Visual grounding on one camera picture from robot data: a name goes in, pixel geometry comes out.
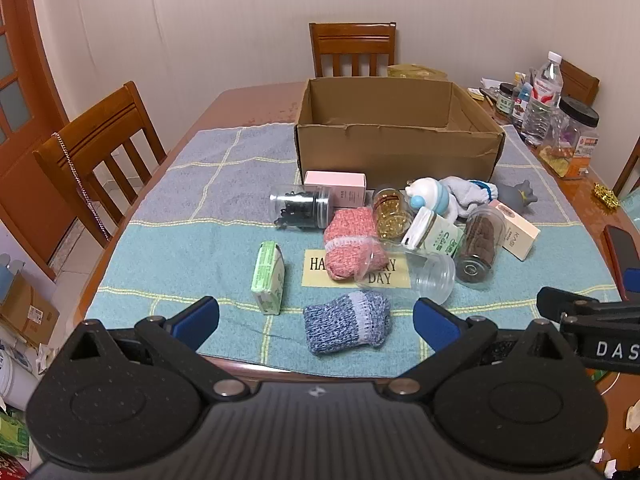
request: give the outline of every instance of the wooden door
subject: wooden door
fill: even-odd
[[[41,267],[74,215],[31,152],[65,123],[33,0],[0,0],[0,219]]]

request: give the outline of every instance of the pink knitted sock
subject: pink knitted sock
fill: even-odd
[[[338,209],[333,221],[324,231],[324,266],[332,280],[346,280],[358,270],[362,245],[367,239],[375,240],[373,260],[369,270],[380,270],[387,257],[376,240],[376,226],[368,207]]]

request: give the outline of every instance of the wooden chair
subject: wooden chair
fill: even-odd
[[[156,161],[161,164],[166,153],[136,85],[129,81],[58,132],[87,193],[100,201],[116,224],[120,223],[123,215],[98,182],[94,169],[104,162],[129,204],[133,204],[137,194],[111,153],[123,146],[138,176],[146,184],[151,179],[151,174],[131,141],[131,137],[140,130],[143,131]],[[82,224],[102,247],[106,247],[108,240],[82,199],[58,140],[55,137],[49,138],[33,155]]]
[[[330,54],[334,76],[342,75],[340,54],[351,54],[351,75],[360,75],[360,54],[369,55],[369,75],[378,75],[378,54],[395,63],[396,23],[309,23],[316,77],[322,77],[322,54]]]
[[[564,81],[562,95],[578,99],[589,106],[593,105],[600,80],[564,59],[560,63],[560,72]]]
[[[631,155],[629,156],[625,167],[622,169],[622,173],[620,173],[620,176],[616,180],[616,185],[613,187],[613,193],[616,196],[619,196],[620,192],[622,192],[622,188],[625,187],[626,181],[629,180],[631,172],[636,166],[636,162],[638,162],[638,158],[640,158],[640,138],[636,141],[634,150],[631,152]],[[640,186],[640,178],[636,180],[634,186],[631,188],[631,191],[633,191],[638,186]]]

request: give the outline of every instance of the jar label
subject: jar label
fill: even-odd
[[[513,103],[513,118],[517,121],[524,119],[524,111],[527,109],[528,101],[523,101],[519,97],[516,97],[516,101]]]
[[[533,82],[531,97],[541,102],[543,105],[551,106],[561,89],[555,85],[550,85],[549,81],[537,77]]]
[[[577,146],[575,147],[574,156],[590,158],[597,143],[598,139],[596,139],[596,137],[581,136],[580,139],[578,139]]]
[[[503,96],[502,94],[498,94],[498,100],[495,102],[498,110],[506,113],[507,115],[511,113],[511,105],[513,105],[513,101],[510,98]]]

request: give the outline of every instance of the pink box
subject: pink box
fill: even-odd
[[[331,188],[334,207],[362,207],[367,190],[367,179],[364,173],[307,171],[305,186]]]

